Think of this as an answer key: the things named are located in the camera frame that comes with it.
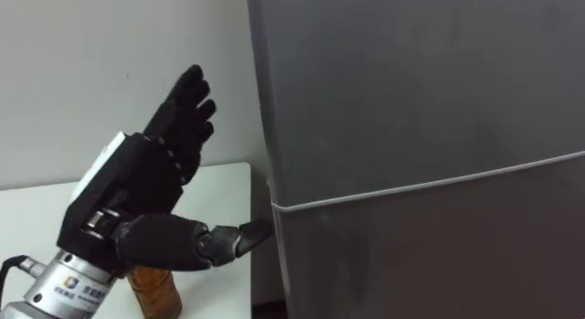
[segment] gray refrigerator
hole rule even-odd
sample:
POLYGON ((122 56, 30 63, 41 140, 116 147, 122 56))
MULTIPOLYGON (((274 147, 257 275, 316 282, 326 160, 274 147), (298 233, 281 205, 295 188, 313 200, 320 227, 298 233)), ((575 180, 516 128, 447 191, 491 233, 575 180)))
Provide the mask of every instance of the gray refrigerator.
POLYGON ((291 318, 585 317, 585 0, 249 0, 291 318))

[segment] refrigerator door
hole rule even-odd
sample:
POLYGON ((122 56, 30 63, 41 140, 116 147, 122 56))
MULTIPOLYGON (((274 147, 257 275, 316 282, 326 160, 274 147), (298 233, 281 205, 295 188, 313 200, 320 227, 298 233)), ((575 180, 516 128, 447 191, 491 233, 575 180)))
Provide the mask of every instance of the refrigerator door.
POLYGON ((291 318, 585 317, 585 158, 276 210, 291 318))

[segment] silver metal cylinder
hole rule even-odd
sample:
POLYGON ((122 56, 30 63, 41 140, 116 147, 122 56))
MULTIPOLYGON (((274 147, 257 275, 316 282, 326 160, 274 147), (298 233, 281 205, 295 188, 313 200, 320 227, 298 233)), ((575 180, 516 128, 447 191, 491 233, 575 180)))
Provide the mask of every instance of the silver metal cylinder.
POLYGON ((89 319, 115 280, 108 272, 60 251, 25 294, 25 301, 57 318, 89 319))

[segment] robotic finger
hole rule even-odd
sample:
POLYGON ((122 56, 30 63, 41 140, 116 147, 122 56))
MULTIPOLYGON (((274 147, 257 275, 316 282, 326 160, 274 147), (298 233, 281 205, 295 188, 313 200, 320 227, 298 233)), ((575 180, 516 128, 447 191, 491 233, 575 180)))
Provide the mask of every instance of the robotic finger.
POLYGON ((270 235, 263 220, 210 229, 172 214, 142 215, 120 228, 115 244, 120 259, 133 266, 201 271, 234 261, 270 235))

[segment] printed logo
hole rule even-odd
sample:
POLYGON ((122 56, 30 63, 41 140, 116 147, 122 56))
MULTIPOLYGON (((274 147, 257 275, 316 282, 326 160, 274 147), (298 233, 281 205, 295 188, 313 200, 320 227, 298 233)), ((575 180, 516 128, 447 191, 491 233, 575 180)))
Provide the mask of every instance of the printed logo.
POLYGON ((69 289, 73 289, 77 286, 78 283, 80 283, 80 281, 77 278, 68 277, 65 282, 63 282, 63 286, 69 289))

